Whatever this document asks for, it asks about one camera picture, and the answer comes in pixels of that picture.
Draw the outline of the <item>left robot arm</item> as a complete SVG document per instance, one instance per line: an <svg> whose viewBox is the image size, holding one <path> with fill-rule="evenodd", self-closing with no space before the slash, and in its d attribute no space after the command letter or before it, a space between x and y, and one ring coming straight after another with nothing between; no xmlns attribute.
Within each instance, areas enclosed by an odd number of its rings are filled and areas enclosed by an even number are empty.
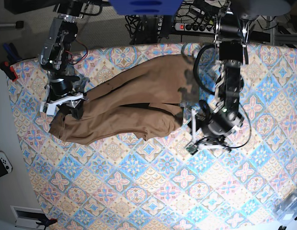
<svg viewBox="0 0 297 230"><path fill-rule="evenodd" d="M190 108L191 141L186 150L194 155L199 150L225 149L231 151L232 146L226 137L234 134L247 119L239 109L240 92L244 80L240 68L247 62L246 37L249 25L242 22L231 10L220 9L214 17L214 44L204 46L198 53L193 66L194 77L200 88L216 99L216 108L212 109L204 100L199 100L199 108ZM215 83L214 91L205 87L199 76L199 62L202 54L213 48L218 51L220 76Z"/></svg>

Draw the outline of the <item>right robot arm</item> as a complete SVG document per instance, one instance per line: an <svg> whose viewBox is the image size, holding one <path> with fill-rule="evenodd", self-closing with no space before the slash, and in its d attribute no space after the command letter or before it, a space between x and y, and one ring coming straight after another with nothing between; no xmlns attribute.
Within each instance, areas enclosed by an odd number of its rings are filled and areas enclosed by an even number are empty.
<svg viewBox="0 0 297 230"><path fill-rule="evenodd" d="M41 103L40 111L47 115L54 115L56 109L63 114L71 114L79 120L83 116L83 103L87 100L82 86L86 79L76 76L69 71L72 67L84 60L85 53L78 60L73 59L71 45L78 36L76 19L88 16L89 5L98 6L102 12L103 6L109 2L102 0L57 0L54 12L58 15L52 21L48 37L40 55L40 66L46 71L48 82L45 86L46 100Z"/></svg>

